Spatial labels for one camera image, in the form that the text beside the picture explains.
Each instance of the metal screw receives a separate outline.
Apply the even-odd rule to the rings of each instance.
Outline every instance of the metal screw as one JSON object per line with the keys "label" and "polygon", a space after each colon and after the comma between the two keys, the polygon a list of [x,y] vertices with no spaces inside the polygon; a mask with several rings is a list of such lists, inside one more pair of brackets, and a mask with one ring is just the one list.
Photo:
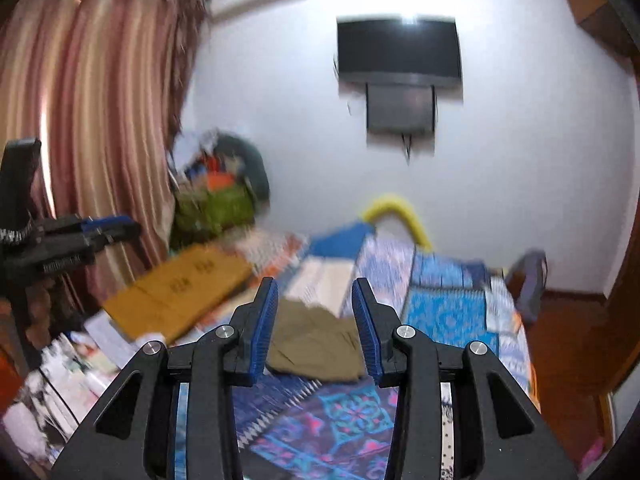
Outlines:
{"label": "metal screw", "polygon": [[142,345],[142,351],[147,355],[157,354],[162,348],[162,343],[159,341],[149,341]]}
{"label": "metal screw", "polygon": [[396,328],[396,333],[405,339],[411,339],[415,335],[415,328],[409,325],[400,325]]}
{"label": "metal screw", "polygon": [[235,330],[231,325],[221,325],[216,329],[216,335],[222,339],[231,337]]}
{"label": "metal screw", "polygon": [[472,341],[469,349],[476,355],[486,354],[486,345],[482,341]]}

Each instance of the brown cloth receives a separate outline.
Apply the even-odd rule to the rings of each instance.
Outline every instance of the brown cloth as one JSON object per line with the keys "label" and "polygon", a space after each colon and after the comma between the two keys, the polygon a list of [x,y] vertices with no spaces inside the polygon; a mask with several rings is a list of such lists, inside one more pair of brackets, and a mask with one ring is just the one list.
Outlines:
{"label": "brown cloth", "polygon": [[319,381],[357,381],[365,375],[353,318],[338,319],[321,306],[281,298],[267,365]]}

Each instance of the pile of clothes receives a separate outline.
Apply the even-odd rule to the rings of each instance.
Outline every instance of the pile of clothes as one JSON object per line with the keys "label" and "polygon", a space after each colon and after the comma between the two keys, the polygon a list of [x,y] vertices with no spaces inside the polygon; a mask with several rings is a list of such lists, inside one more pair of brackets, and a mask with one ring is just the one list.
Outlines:
{"label": "pile of clothes", "polygon": [[207,242],[235,226],[251,224],[269,201],[262,157],[248,140],[206,132],[196,146],[178,137],[179,166],[172,157],[176,211],[171,247]]}
{"label": "pile of clothes", "polygon": [[339,319],[322,306],[281,298],[267,366],[320,381],[357,381],[366,374],[353,317]]}

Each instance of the wooden cabinet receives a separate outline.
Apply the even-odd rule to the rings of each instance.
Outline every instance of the wooden cabinet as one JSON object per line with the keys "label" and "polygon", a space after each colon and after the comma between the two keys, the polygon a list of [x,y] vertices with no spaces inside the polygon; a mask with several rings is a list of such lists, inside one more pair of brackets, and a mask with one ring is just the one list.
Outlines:
{"label": "wooden cabinet", "polygon": [[568,0],[575,22],[605,46],[625,57],[637,52],[631,36],[608,0]]}

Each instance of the orange cloth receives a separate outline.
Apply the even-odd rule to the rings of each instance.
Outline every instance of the orange cloth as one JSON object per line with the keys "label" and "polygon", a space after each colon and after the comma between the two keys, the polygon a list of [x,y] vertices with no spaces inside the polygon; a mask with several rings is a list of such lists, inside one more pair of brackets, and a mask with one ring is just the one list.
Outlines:
{"label": "orange cloth", "polygon": [[236,178],[231,173],[209,173],[207,175],[207,188],[210,191],[225,189],[236,183]]}
{"label": "orange cloth", "polygon": [[103,308],[130,338],[159,332],[171,343],[251,273],[244,258],[195,245],[106,301]]}
{"label": "orange cloth", "polygon": [[11,405],[21,386],[22,379],[4,352],[0,352],[0,416]]}

